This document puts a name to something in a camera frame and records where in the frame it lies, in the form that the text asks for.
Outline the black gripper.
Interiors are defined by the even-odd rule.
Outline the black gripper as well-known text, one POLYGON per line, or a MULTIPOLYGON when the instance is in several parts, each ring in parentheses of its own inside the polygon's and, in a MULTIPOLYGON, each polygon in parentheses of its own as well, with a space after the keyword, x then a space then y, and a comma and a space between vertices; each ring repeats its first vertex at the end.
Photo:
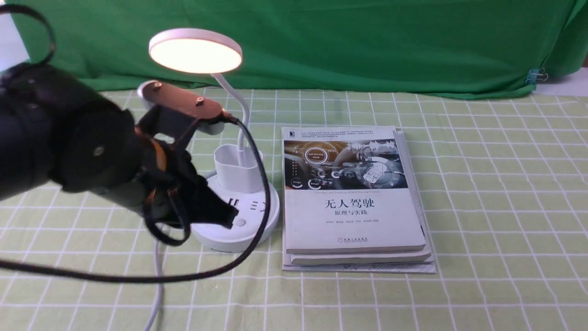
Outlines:
POLYGON ((185 230, 193 224, 232 229, 238 209, 219 197, 201 176, 185 147, 155 138, 140 138, 138 182, 145 197, 139 213, 148 230, 160 225, 185 230))

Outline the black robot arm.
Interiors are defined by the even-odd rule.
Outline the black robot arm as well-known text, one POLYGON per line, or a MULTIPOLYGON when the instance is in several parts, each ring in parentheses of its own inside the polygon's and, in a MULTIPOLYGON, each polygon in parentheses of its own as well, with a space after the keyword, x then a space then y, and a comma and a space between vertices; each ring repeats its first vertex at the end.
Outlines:
POLYGON ((215 194, 186 151, 195 131, 223 129, 216 101, 158 81, 138 89, 139 121, 65 71, 22 63, 1 77, 1 199, 54 182, 156 223, 231 228, 236 207, 215 194))

